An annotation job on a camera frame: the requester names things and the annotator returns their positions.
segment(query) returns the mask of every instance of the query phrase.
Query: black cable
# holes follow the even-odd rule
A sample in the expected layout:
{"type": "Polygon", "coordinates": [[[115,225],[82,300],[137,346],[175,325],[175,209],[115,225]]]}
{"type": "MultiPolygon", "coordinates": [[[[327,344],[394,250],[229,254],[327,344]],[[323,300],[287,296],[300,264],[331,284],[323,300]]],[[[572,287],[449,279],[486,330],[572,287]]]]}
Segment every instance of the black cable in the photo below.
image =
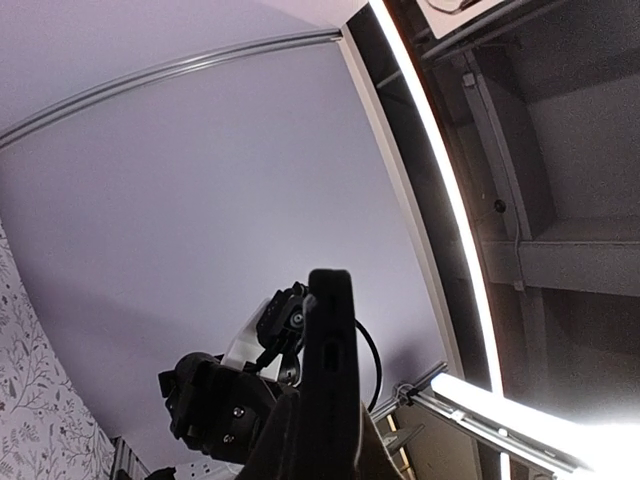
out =
{"type": "Polygon", "coordinates": [[[380,390],[382,390],[382,362],[380,361],[380,354],[378,353],[378,348],[376,347],[373,338],[369,335],[369,332],[364,325],[362,325],[358,320],[356,320],[356,328],[360,331],[364,339],[367,341],[369,348],[371,349],[371,355],[373,355],[373,361],[376,364],[376,388],[373,391],[373,397],[371,398],[371,402],[367,407],[369,413],[373,412],[373,409],[376,407],[376,403],[378,403],[378,398],[380,397],[380,390]]]}

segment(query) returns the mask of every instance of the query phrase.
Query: floral wallpaper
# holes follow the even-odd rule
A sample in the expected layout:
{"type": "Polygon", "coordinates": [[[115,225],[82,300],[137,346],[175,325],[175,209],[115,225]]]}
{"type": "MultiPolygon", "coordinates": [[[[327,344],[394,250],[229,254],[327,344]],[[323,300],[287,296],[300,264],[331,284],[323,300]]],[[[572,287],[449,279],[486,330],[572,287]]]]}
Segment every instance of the floral wallpaper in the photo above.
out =
{"type": "Polygon", "coordinates": [[[51,349],[0,224],[0,479],[106,480],[113,452],[51,349]]]}

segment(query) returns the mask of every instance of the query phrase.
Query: screw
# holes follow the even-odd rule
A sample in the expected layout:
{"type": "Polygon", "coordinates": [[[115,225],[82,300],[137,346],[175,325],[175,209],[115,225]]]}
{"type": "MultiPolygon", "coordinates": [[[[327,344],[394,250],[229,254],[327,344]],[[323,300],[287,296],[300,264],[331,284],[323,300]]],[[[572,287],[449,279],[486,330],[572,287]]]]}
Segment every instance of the screw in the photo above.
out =
{"type": "Polygon", "coordinates": [[[291,325],[293,325],[294,327],[299,327],[303,324],[303,322],[304,317],[302,316],[302,313],[296,313],[291,316],[291,325]]]}

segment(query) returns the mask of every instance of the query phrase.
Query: curved ceiling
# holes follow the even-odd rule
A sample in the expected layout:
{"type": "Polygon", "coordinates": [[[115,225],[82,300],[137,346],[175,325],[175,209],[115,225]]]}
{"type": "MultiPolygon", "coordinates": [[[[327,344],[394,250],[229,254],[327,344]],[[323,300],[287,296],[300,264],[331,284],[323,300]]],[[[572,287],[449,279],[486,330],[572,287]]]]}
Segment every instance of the curved ceiling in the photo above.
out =
{"type": "MultiPolygon", "coordinates": [[[[48,5],[3,6],[29,30],[0,20],[3,127],[174,57],[317,29],[246,1],[48,5]]],[[[445,357],[334,44],[148,86],[24,138],[0,152],[0,217],[79,393],[151,468],[197,458],[168,432],[157,373],[224,351],[262,299],[313,268],[352,273],[387,393],[445,357]]],[[[360,357],[367,398],[364,344],[360,357]]]]}

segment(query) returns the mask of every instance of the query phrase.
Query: light fixture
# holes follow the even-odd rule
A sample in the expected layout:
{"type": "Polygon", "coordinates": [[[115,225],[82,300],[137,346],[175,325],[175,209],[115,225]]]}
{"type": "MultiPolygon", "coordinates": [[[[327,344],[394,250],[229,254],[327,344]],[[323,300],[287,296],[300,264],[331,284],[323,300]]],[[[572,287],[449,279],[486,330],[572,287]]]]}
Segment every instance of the light fixture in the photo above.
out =
{"type": "MultiPolygon", "coordinates": [[[[422,125],[427,133],[427,137],[429,138],[429,143],[431,144],[431,149],[433,150],[436,162],[438,163],[438,168],[440,169],[440,174],[442,175],[447,195],[451,202],[458,231],[460,232],[462,249],[469,267],[471,284],[473,286],[473,293],[480,318],[482,338],[489,367],[491,390],[495,394],[503,396],[500,360],[498,358],[498,348],[493,330],[493,321],[491,319],[491,310],[489,308],[487,291],[484,284],[484,278],[482,276],[482,269],[480,268],[478,252],[476,250],[473,234],[471,233],[469,217],[464,207],[464,202],[462,201],[462,194],[460,193],[460,187],[458,186],[458,182],[453,172],[449,154],[447,153],[433,109],[429,104],[429,100],[427,99],[422,87],[418,73],[411,61],[409,52],[400,37],[400,33],[393,23],[393,19],[389,14],[384,0],[370,0],[370,5],[387,39],[387,42],[391,47],[391,51],[393,52],[398,66],[400,67],[400,71],[404,76],[411,97],[413,98],[413,102],[415,103],[418,114],[420,115],[422,125]]],[[[508,480],[511,478],[509,457],[507,455],[501,454],[500,465],[502,480],[508,480]]]]}

